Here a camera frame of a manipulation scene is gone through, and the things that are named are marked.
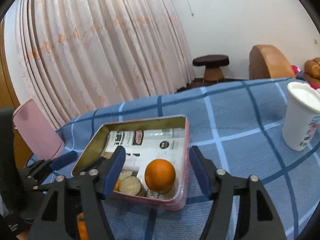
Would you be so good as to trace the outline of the wooden door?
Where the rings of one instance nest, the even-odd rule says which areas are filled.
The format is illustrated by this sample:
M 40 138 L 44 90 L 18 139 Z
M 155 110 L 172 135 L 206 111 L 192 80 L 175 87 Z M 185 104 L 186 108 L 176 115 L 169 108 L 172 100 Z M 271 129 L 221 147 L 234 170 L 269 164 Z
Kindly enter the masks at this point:
M 1 62 L 0 62 L 0 84 L 1 84 L 1 108 L 12 107 L 16 109 L 20 103 L 14 91 L 9 75 L 4 46 L 4 19 L 1 20 Z M 14 157 L 18 169 L 25 167 L 32 152 L 27 146 L 17 129 L 14 129 Z

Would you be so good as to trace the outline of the white printed paper packet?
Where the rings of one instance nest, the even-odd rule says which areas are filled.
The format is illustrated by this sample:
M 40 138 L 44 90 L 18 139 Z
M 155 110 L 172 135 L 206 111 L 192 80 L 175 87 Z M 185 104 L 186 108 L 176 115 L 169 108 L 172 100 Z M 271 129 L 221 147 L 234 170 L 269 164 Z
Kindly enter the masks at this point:
M 182 178 L 185 129 L 152 129 L 145 131 L 112 131 L 107 137 L 102 157 L 109 159 L 117 148 L 125 148 L 125 163 L 118 179 L 137 177 L 143 184 L 148 198 L 169 200 L 173 198 Z M 161 194 L 150 190 L 144 180 L 147 165 L 155 159 L 165 159 L 172 163 L 176 171 L 174 187 Z

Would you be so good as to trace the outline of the pink floral curtain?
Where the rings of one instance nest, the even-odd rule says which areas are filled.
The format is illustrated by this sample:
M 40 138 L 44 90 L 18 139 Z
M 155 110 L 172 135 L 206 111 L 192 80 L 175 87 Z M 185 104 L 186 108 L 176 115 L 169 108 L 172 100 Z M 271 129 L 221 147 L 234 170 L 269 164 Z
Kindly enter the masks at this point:
M 18 61 L 53 128 L 193 81 L 171 0 L 16 0 Z

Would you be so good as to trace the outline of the brown leather sofa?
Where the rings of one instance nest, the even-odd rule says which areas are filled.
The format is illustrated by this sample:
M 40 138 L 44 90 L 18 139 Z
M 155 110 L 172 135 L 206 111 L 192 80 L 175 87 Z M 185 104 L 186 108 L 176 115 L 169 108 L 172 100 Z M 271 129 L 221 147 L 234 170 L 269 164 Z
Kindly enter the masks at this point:
M 304 65 L 304 77 L 306 81 L 316 89 L 320 87 L 320 58 L 306 61 Z

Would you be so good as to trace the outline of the dark round wicker stool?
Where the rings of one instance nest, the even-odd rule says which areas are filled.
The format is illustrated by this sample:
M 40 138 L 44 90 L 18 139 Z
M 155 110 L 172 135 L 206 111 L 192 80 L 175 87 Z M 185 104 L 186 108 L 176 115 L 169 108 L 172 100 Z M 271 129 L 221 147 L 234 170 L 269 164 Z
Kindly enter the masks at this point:
M 229 57 L 227 55 L 206 55 L 193 59 L 194 67 L 205 66 L 203 83 L 223 80 L 225 77 L 221 67 L 228 65 Z

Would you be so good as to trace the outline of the pink floral blanket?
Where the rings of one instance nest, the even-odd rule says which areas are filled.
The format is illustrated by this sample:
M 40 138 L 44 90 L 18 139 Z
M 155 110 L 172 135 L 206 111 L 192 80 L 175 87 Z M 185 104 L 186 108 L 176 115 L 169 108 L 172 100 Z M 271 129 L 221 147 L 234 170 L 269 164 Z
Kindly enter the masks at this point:
M 291 68 L 292 68 L 297 79 L 307 81 L 313 89 L 319 90 L 319 85 L 308 81 L 307 78 L 304 76 L 304 72 L 302 70 L 300 70 L 299 67 L 297 67 L 295 65 L 291 65 Z

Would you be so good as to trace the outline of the large orange mandarin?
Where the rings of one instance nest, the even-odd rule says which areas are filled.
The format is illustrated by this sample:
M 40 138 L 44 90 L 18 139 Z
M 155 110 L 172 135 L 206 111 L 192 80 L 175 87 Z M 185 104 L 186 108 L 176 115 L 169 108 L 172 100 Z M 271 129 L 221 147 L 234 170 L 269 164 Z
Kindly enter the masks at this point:
M 176 171 L 171 162 L 155 159 L 147 165 L 144 180 L 150 190 L 164 194 L 174 187 Z

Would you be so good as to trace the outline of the pink cylindrical container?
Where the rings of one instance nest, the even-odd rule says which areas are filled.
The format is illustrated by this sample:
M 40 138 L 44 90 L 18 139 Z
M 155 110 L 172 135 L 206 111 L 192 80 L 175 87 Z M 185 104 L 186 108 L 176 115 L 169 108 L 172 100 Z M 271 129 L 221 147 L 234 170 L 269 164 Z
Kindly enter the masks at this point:
M 12 119 L 22 139 L 38 159 L 54 159 L 61 154 L 65 143 L 34 100 L 21 104 L 14 111 Z

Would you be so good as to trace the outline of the pink metal tin box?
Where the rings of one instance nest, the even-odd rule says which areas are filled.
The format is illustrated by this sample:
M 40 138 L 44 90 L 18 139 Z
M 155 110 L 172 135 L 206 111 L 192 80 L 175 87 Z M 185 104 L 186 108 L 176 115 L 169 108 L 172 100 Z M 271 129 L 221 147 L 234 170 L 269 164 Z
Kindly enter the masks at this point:
M 72 169 L 76 175 L 99 157 L 110 158 L 117 146 L 126 151 L 120 180 L 132 175 L 139 179 L 146 195 L 131 196 L 116 191 L 113 198 L 177 211 L 185 206 L 189 176 L 189 121 L 186 116 L 131 120 L 103 124 L 94 133 Z M 152 191 L 145 182 L 145 169 L 155 159 L 169 161 L 176 172 L 175 183 L 166 193 Z

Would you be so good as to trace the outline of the small orange piece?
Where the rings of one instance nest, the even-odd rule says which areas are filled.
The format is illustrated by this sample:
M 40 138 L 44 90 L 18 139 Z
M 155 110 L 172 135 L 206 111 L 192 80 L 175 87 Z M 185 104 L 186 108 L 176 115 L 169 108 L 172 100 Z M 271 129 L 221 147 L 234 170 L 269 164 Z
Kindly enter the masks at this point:
M 121 184 L 121 179 L 117 179 L 113 190 L 114 191 L 119 191 L 120 184 Z

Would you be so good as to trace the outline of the white paper cup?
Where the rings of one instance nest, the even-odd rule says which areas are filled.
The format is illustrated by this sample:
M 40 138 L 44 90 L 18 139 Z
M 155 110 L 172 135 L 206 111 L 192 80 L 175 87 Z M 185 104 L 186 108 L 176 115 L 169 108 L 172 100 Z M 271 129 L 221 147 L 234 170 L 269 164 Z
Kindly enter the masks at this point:
M 302 151 L 319 126 L 319 92 L 307 83 L 287 85 L 289 97 L 282 136 L 289 148 Z

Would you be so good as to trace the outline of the blue checked tablecloth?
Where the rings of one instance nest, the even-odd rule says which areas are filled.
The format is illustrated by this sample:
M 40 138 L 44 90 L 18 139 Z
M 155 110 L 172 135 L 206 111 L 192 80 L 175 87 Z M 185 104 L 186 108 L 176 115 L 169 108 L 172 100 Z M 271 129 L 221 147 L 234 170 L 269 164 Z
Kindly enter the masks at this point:
M 65 152 L 81 153 L 105 123 L 185 115 L 190 144 L 233 176 L 258 176 L 287 238 L 296 239 L 319 203 L 319 133 L 300 152 L 283 141 L 288 83 L 288 79 L 227 82 L 129 101 L 75 118 L 58 135 L 65 142 Z M 116 239 L 199 239 L 211 207 L 193 172 L 187 202 L 180 211 L 115 199 L 104 202 Z

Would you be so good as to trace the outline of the cut pale round fruit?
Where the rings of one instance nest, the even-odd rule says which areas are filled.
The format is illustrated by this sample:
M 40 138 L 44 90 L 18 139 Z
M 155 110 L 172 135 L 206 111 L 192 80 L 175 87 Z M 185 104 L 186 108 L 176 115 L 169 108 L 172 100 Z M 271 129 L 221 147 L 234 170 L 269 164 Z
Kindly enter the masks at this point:
M 143 184 L 135 176 L 129 176 L 124 178 L 119 184 L 119 192 L 131 196 L 146 196 L 146 190 Z

